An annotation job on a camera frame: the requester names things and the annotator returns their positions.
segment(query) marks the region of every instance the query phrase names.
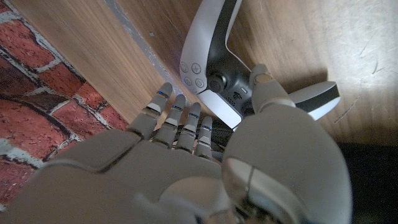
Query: red brick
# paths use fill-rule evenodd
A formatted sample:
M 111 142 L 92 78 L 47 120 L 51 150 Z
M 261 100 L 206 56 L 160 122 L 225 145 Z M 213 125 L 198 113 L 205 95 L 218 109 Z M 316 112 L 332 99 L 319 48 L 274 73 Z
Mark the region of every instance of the red brick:
M 0 44 L 30 68 L 43 67 L 55 59 L 36 42 L 34 34 L 21 21 L 0 24 Z
M 22 72 L 7 60 L 0 58 L 0 93 L 22 95 L 36 89 L 36 86 Z
M 88 106 L 94 109 L 104 101 L 104 98 L 88 82 L 80 87 L 77 94 L 83 98 Z
M 31 166 L 0 159 L 0 203 L 9 204 L 34 171 Z
M 120 114 L 113 109 L 112 106 L 106 106 L 101 112 L 100 115 L 112 126 L 112 128 L 126 130 L 129 125 L 126 120 L 120 116 Z
M 67 99 L 62 96 L 42 92 L 31 96 L 22 96 L 21 99 L 25 102 L 29 102 L 36 107 L 42 108 L 43 110 L 50 112 L 52 108 L 57 106 L 59 103 L 66 101 Z
M 34 110 L 7 100 L 0 100 L 0 138 L 43 159 L 67 136 Z
M 8 6 L 4 2 L 0 1 L 0 13 L 7 11 L 11 11 L 11 9 L 8 8 Z
M 92 114 L 82 108 L 76 100 L 71 100 L 65 106 L 59 108 L 53 113 L 53 116 L 83 139 L 106 130 L 106 128 Z
M 81 81 L 63 63 L 40 73 L 39 77 L 53 90 L 69 97 L 82 86 Z

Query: brick wall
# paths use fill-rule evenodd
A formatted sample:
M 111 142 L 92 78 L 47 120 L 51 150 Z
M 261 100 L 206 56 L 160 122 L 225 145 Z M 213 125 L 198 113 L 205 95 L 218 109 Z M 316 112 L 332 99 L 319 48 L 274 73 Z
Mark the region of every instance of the brick wall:
M 53 156 L 126 126 L 9 1 L 0 1 L 0 211 Z

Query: robotic hand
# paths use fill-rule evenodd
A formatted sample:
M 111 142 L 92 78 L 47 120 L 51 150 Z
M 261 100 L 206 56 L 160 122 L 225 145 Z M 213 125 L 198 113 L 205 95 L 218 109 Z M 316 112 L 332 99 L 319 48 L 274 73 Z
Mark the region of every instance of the robotic hand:
M 349 223 L 351 187 L 338 146 L 295 108 L 263 65 L 250 76 L 255 115 L 211 161 L 212 121 L 178 95 L 150 139 L 172 86 L 165 83 L 127 131 L 77 144 L 41 168 L 1 223 Z

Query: wooden floor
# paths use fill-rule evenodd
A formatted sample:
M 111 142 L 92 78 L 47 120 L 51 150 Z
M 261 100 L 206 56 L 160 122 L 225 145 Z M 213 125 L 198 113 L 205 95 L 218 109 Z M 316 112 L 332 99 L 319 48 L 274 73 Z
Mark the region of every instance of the wooden floor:
M 128 121 L 164 82 L 104 1 L 11 2 Z M 190 101 L 178 65 L 200 2 L 115 0 Z M 397 36 L 396 0 L 244 0 L 228 46 L 288 92 L 336 81 L 319 123 L 337 141 L 398 145 Z

